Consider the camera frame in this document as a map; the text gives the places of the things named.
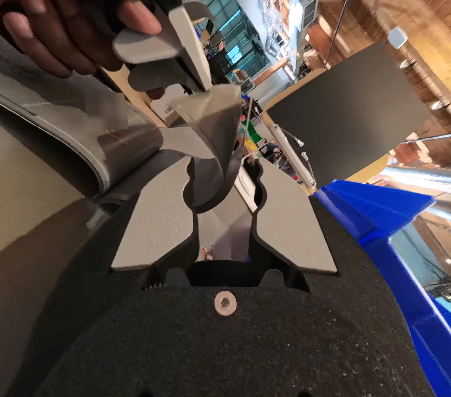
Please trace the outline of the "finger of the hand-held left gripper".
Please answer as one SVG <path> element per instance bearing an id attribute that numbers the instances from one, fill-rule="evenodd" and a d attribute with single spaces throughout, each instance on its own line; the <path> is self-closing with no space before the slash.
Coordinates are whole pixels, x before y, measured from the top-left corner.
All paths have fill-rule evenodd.
<path id="1" fill-rule="evenodd" d="M 197 91 L 209 91 L 212 87 L 209 63 L 185 6 L 172 9 L 168 15 L 158 8 L 156 17 L 161 24 L 159 34 L 123 29 L 113 42 L 116 55 L 126 64 L 181 58 L 198 83 Z"/>
<path id="2" fill-rule="evenodd" d="M 188 92 L 197 92 L 198 83 L 181 58 L 168 58 L 140 64 L 128 63 L 130 86 L 140 92 L 180 84 Z"/>

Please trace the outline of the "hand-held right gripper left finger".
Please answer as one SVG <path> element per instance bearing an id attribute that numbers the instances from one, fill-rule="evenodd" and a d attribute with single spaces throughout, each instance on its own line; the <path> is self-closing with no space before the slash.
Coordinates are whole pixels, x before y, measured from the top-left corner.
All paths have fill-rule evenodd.
<path id="1" fill-rule="evenodd" d="M 140 191 L 111 263 L 113 270 L 189 269 L 199 256 L 198 217 L 193 209 L 194 158 L 184 157 Z"/>

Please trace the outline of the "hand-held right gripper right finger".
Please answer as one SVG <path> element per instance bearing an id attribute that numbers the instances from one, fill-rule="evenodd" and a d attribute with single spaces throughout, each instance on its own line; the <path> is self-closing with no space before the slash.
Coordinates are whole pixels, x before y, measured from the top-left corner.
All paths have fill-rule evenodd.
<path id="1" fill-rule="evenodd" d="M 302 272 L 337 274 L 317 216 L 307 193 L 265 158 L 258 167 L 251 234 L 258 245 Z"/>

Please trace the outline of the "grey instruction booklet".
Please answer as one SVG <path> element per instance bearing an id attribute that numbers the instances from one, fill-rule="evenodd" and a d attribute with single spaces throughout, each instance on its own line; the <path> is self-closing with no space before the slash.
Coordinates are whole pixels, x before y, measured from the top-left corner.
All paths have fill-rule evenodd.
<path id="1" fill-rule="evenodd" d="M 213 119 L 184 114 L 191 131 L 213 154 L 199 158 L 181 146 L 164 149 L 161 128 L 122 93 L 94 76 L 59 79 L 43 72 L 1 38 L 1 106 L 28 120 L 77 154 L 97 180 L 95 197 L 119 204 L 155 176 L 186 156 L 194 157 L 194 208 L 200 213 L 221 203 L 232 189 L 241 167 L 243 150 L 227 159 L 219 152 Z"/>

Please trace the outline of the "grey desk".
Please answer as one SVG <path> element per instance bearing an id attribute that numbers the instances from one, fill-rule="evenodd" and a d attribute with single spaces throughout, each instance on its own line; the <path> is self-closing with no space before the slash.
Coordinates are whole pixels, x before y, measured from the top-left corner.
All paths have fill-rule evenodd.
<path id="1" fill-rule="evenodd" d="M 222 172 L 192 128 L 157 129 L 153 154 L 98 196 L 77 153 L 27 123 L 1 128 L 1 396 L 12 396 L 38 317 L 59 276 L 90 236 L 152 178 L 185 156 L 201 185 Z"/>

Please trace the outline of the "person's left hand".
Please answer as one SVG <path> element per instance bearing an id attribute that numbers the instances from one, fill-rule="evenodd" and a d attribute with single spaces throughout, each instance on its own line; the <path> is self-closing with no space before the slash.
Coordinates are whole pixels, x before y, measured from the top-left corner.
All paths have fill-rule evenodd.
<path id="1" fill-rule="evenodd" d="M 1 12 L 1 35 L 44 72 L 69 78 L 73 72 L 92 75 L 98 67 L 119 71 L 123 64 L 112 40 L 98 30 L 83 0 L 1 0 L 17 5 Z"/>

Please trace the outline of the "stack of blue plastic bins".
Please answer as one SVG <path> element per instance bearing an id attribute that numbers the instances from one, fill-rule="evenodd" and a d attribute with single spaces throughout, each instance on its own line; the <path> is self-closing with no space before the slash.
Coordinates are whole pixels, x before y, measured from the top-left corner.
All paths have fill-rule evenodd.
<path id="1" fill-rule="evenodd" d="M 429 247 L 393 240 L 435 203 L 431 196 L 338 180 L 314 193 L 381 272 L 407 323 L 432 390 L 450 396 L 450 275 Z"/>

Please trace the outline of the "green plastic bin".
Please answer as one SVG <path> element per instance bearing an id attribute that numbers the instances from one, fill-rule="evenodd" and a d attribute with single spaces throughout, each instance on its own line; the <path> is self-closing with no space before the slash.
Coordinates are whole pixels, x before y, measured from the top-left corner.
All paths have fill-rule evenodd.
<path id="1" fill-rule="evenodd" d="M 258 145 L 258 142 L 262 140 L 262 137 L 257 133 L 254 124 L 252 121 L 247 121 L 246 119 L 242 120 L 242 125 L 246 128 L 246 137 L 250 139 L 255 145 Z"/>

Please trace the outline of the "black ceiling pipe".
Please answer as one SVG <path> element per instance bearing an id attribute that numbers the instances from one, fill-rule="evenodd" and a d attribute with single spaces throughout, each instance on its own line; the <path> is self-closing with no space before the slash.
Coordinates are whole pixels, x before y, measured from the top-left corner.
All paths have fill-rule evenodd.
<path id="1" fill-rule="evenodd" d="M 319 24 L 326 49 L 319 53 L 329 68 L 372 43 L 362 23 L 370 13 L 363 0 L 319 0 Z"/>

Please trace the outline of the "long silver spiral duct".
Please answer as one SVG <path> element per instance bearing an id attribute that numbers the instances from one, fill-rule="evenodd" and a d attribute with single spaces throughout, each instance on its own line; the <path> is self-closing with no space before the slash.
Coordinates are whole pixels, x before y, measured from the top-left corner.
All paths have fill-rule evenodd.
<path id="1" fill-rule="evenodd" d="M 379 174 L 379 177 L 380 183 L 386 186 L 433 197 L 435 203 L 426 211 L 450 222 L 450 170 L 387 166 Z"/>

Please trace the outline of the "white wall speaker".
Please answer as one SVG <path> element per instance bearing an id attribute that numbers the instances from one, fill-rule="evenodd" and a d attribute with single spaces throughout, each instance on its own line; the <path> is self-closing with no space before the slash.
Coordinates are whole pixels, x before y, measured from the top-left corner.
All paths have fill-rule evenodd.
<path id="1" fill-rule="evenodd" d="M 387 35 L 387 42 L 395 50 L 400 50 L 407 40 L 408 35 L 400 26 L 394 27 Z"/>

